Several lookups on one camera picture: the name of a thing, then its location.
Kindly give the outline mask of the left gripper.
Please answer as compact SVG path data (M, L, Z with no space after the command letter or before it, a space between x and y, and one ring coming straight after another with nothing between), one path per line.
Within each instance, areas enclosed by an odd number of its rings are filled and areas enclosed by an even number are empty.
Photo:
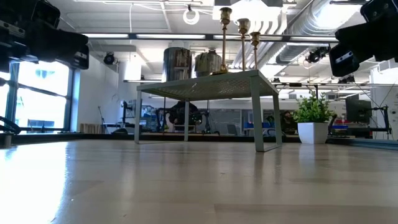
M0 20L0 72L11 63L58 61L80 70L89 69L88 38L64 30L45 30L33 35L33 55L25 42L25 30Z

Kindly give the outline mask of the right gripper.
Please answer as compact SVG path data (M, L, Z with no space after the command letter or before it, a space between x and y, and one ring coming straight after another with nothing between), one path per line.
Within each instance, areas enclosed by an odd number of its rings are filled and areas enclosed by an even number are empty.
M358 70L371 57L398 62L398 15L345 27L335 32L339 43L329 50L333 76L343 77Z

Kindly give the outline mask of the brass candlestick holder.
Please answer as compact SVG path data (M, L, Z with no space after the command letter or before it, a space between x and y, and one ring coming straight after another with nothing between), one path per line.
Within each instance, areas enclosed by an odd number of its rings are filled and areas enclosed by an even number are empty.
M257 66L257 46L260 43L260 36L261 33L260 32L252 32L250 33L251 36L251 45L253 46L253 55L254 55L254 68L257 70L258 66Z
M212 75L221 75L228 72L226 65L226 31L228 30L228 24L230 23L231 13L232 9L229 7L222 7L220 9L220 23L223 31L221 65L220 69L217 72L213 72Z
M249 30L249 23L250 21L247 18L238 19L238 32L241 35L242 71L246 70L245 40L246 40L246 34Z

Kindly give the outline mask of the grey metal candle jar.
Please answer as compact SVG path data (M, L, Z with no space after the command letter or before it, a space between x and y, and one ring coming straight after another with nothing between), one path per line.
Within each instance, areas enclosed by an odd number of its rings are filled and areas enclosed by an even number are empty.
M195 57L196 77L207 77L220 70L222 58L215 49L199 54Z
M162 81L186 80L192 77L192 55L188 49L169 47L164 50Z

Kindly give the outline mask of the large window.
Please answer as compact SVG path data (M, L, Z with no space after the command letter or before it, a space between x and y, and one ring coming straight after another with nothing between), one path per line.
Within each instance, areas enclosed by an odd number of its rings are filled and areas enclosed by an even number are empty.
M68 129L74 70L58 62L21 62L0 72L0 116L23 133Z

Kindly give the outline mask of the black computer monitor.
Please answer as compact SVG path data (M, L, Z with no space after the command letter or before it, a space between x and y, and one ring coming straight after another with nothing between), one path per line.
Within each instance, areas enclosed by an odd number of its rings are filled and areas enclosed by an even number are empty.
M345 99L346 119L352 123L369 124L372 116L371 102L359 98Z

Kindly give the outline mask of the black tripod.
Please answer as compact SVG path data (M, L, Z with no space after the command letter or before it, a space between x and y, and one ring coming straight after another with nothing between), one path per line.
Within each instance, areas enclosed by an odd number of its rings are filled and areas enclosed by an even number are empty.
M100 115L100 118L101 118L101 130L102 130L103 134L108 134L108 129L107 129L107 126L105 125L104 117L103 117L103 114L102 114L100 106L98 106L98 111L99 111L99 115Z

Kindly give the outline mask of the green plant in white pot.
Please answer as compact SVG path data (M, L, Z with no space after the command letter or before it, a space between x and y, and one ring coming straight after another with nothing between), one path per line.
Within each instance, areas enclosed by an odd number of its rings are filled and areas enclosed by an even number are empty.
M325 144L328 126L334 112L329 109L325 94L312 93L308 98L297 100L298 109L293 118L297 123L298 136L303 144Z

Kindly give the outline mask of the person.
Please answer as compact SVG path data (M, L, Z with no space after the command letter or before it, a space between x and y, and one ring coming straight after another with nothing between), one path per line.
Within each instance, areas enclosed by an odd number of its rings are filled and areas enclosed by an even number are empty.
M283 111L281 116L282 132L287 135L294 135L297 133L297 123L295 122L290 111Z
M169 109L169 121L172 124L185 124L185 102L178 101L176 105ZM188 105L189 125L200 124L202 122L202 114L199 109L192 103Z

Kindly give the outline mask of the white ceiling light panel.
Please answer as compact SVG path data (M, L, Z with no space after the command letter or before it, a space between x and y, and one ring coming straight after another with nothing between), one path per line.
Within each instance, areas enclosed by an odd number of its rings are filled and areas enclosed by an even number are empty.
M221 19L221 8L232 10L231 21L249 19L250 21L273 21L289 7L284 0L214 0L212 19Z

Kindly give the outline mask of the green perforated metal shelf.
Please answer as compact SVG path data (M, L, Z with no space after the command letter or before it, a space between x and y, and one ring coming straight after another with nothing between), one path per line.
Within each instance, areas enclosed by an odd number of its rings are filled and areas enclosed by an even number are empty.
M134 128L134 142L136 144L139 143L139 120L141 118L143 92L185 102L185 141L188 141L188 105L190 102L251 97L255 150L257 152L267 152L282 146L279 92L259 70L137 86ZM273 99L275 144L269 147L264 147L262 133L262 96L271 96Z

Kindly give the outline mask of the silver ribbed air duct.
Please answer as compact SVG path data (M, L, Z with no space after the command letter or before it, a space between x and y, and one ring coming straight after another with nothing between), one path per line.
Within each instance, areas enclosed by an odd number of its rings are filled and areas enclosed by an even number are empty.
M330 35L337 30L344 20L338 19L338 8L332 0L310 0L284 31L285 35ZM286 66L300 57L308 47L297 43L276 42L271 44L261 55L258 67Z

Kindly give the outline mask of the black aluminium table frame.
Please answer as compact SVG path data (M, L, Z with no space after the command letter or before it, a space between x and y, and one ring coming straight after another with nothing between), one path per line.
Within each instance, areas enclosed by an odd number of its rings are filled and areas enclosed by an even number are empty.
M45 142L60 142L74 140L127 140L133 141L134 136L128 134L82 134L82 133L62 133L62 134L18 134L11 136L11 143L35 144ZM182 141L182 135L142 135L141 141ZM189 141L195 142L254 142L253 137L245 136L212 136L212 135L190 135ZM355 138L328 138L327 144L337 144L346 146L366 147L375 149L386 149L398 151L398 141L382 139L355 139Z

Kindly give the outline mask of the black diagonal frame strut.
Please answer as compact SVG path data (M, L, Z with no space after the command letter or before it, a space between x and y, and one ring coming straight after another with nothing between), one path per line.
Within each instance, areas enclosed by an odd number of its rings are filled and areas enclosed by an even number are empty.
M17 136L20 134L26 134L26 130L22 129L13 121L0 116L0 137Z

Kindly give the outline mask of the grey metal post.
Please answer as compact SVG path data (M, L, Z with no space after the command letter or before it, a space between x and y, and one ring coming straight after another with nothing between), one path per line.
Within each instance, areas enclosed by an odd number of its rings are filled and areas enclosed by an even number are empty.
M12 146L13 135L13 133L2 133L2 136L4 137L2 141L2 148L10 148Z

